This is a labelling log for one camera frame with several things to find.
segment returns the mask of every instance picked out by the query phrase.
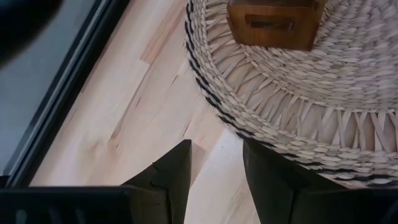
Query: woven basket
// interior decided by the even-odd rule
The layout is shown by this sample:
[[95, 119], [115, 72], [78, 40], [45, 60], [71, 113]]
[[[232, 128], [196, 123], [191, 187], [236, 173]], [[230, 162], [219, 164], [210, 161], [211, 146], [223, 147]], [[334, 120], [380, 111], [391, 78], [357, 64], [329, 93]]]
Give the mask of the woven basket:
[[398, 1], [329, 0], [314, 49], [237, 44], [228, 0], [188, 0], [201, 92], [235, 132], [347, 187], [398, 186]]

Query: wooden box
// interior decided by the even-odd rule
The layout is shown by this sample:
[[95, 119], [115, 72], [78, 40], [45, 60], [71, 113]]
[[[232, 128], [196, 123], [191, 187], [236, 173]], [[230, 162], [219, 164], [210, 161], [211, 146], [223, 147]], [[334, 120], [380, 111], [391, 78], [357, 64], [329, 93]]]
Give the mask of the wooden box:
[[230, 0], [228, 22], [236, 42], [311, 50], [326, 0]]

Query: wooden floor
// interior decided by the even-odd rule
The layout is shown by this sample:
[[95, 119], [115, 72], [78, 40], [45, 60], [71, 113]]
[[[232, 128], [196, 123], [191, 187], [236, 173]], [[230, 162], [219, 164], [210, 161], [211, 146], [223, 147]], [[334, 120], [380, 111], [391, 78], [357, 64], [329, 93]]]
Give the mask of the wooden floor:
[[192, 139], [185, 223], [259, 223], [242, 142], [193, 81], [185, 3], [131, 0], [31, 185], [119, 185]]

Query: woven seagrass basket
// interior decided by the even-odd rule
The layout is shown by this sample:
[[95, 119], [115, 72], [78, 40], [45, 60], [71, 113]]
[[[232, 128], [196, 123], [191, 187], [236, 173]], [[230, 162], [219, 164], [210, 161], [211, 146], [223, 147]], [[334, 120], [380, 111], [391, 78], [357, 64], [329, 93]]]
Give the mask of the woven seagrass basket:
[[188, 0], [201, 92], [235, 132], [347, 187], [398, 186], [398, 1], [329, 0], [311, 52], [237, 44], [228, 0]]

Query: wood grain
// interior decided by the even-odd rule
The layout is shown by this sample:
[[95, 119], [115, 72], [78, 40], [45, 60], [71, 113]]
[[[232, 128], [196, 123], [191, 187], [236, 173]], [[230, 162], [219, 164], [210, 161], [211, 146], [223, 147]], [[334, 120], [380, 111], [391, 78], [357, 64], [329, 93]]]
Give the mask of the wood grain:
[[241, 140], [193, 80], [184, 7], [184, 0], [131, 1], [32, 186], [119, 185], [192, 139], [185, 223], [259, 223]]
[[324, 0], [230, 0], [228, 22], [240, 44], [311, 50]]

